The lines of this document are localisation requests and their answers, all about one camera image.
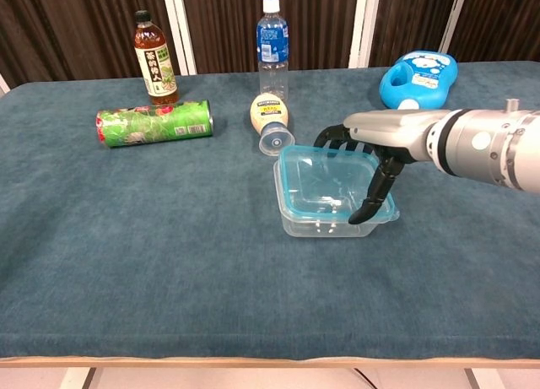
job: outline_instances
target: blue bottle label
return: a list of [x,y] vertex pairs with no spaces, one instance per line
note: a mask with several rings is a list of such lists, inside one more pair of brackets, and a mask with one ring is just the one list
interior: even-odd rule
[[273,28],[258,25],[256,43],[259,62],[286,62],[289,59],[289,28],[287,24]]
[[439,76],[450,65],[450,58],[438,53],[412,52],[403,56],[414,71],[412,84],[436,89],[439,86]]

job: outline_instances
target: water bottle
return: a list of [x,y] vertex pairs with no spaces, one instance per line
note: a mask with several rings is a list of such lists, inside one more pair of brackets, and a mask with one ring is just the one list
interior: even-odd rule
[[289,82],[289,28],[279,16],[279,0],[262,0],[264,16],[256,28],[261,94],[268,92],[287,101]]

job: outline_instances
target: teal container rim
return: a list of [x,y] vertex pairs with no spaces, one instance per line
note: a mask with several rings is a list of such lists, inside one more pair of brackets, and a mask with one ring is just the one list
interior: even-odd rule
[[[291,151],[291,150],[304,150],[304,151],[311,151],[315,153],[320,152],[327,152],[330,151],[329,148],[320,148],[320,147],[312,147],[312,146],[301,146],[301,145],[291,145],[284,147],[281,152],[279,153],[279,173],[280,173],[280,180],[281,180],[281,187],[282,187],[282,195],[284,198],[284,203],[287,211],[290,215],[299,218],[299,220],[306,221],[307,218],[313,218],[317,221],[329,221],[329,222],[344,222],[346,223],[348,221],[349,216],[352,213],[313,213],[313,212],[306,212],[296,209],[291,200],[290,195],[286,193],[286,191],[289,190],[289,181],[287,179],[286,174],[286,167],[285,167],[285,156]],[[365,159],[367,163],[369,163],[370,167],[375,172],[375,169],[379,165],[378,160],[371,154],[367,154],[364,152],[359,151],[348,151],[348,150],[333,150],[341,155],[355,155],[361,159]],[[388,193],[388,196],[386,197],[385,203],[388,204],[388,209],[385,211],[382,211],[382,208],[379,209],[379,212],[368,220],[365,223],[386,223],[390,222],[392,220],[396,220],[399,217],[399,211],[396,208],[396,204],[394,203],[394,199],[391,195],[391,193]]]

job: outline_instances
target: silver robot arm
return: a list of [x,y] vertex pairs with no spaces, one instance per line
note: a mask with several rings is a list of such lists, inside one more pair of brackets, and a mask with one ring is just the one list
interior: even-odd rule
[[349,219],[374,216],[405,164],[433,161],[451,176],[540,193],[540,111],[519,111],[508,100],[503,111],[371,111],[329,127],[315,142],[330,148],[358,142],[380,158],[362,207]]

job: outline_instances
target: table edge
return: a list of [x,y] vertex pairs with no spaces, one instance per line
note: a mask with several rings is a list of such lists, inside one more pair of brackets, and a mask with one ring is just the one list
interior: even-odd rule
[[12,357],[1,358],[0,368],[146,367],[146,368],[354,368],[451,367],[540,368],[540,359],[431,358],[372,359],[331,357],[304,360],[253,358],[130,358],[130,357]]

